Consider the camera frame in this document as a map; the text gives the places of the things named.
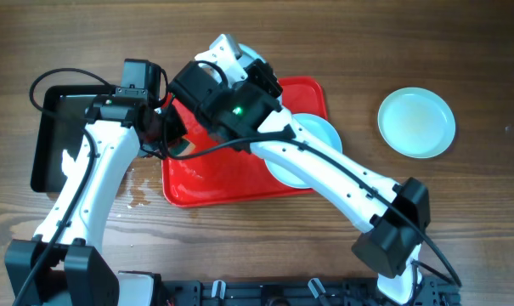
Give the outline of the white plate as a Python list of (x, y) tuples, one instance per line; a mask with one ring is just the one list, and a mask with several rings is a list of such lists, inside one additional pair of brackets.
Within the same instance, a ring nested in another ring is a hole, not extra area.
[[(342, 141), (339, 133), (324, 118), (308, 113), (294, 114), (293, 117), (312, 135), (342, 153)], [(282, 184), (294, 189), (308, 189), (309, 186), (294, 174), (288, 172), (271, 161), (265, 160), (265, 165), (272, 176)]]
[(391, 148), (415, 159), (443, 154), (456, 135), (455, 116), (445, 100), (417, 87), (390, 93), (379, 107), (377, 126)]
[(261, 60), (263, 63), (266, 63), (266, 60), (253, 48), (250, 48), (243, 43), (240, 43), (239, 47), (242, 51), (242, 56), (238, 59), (238, 62), (243, 68), (247, 67), (254, 60)]

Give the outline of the orange green sponge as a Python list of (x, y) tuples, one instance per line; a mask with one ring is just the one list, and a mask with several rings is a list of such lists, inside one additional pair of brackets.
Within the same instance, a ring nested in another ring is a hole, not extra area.
[(175, 157), (190, 155), (195, 150), (195, 144), (182, 137), (171, 146), (170, 152)]

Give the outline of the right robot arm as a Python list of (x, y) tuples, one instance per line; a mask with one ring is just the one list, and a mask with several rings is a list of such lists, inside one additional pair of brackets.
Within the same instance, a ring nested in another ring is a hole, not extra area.
[(256, 59), (243, 71), (190, 61), (169, 90), (218, 141), (283, 167), (330, 201), (360, 231), (352, 250), (378, 274), (379, 291), (398, 304), (413, 301), (430, 222), (427, 187), (373, 173), (312, 135), (279, 102), (270, 65)]

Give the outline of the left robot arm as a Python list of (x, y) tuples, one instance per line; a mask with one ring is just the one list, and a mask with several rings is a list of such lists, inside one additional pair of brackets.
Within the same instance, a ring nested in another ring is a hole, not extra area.
[(99, 95), (85, 113), (83, 139), (54, 208), (28, 241), (4, 258), (17, 305), (157, 305), (161, 277), (112, 271), (101, 252), (124, 173), (144, 143), (186, 130), (177, 111), (146, 99)]

